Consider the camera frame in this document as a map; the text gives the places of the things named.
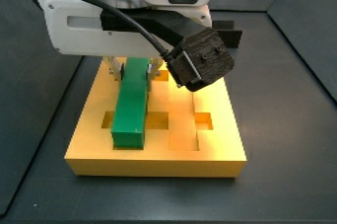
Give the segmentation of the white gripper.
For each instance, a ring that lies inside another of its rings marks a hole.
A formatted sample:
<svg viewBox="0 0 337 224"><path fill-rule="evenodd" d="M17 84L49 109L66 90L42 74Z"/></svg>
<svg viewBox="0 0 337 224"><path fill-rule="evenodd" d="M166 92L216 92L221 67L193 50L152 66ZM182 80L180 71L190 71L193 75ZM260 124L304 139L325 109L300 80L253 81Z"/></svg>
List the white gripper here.
<svg viewBox="0 0 337 224"><path fill-rule="evenodd" d="M102 9L81 0L37 0L44 10L48 33L54 49L69 55L108 56L109 73L122 80L124 64L113 56L158 57L154 47L137 33L105 29L100 16ZM126 14L137 11L158 15L174 11L196 23L209 26L209 0L98 0ZM164 61L152 58L148 65L148 88L161 75Z"/></svg>

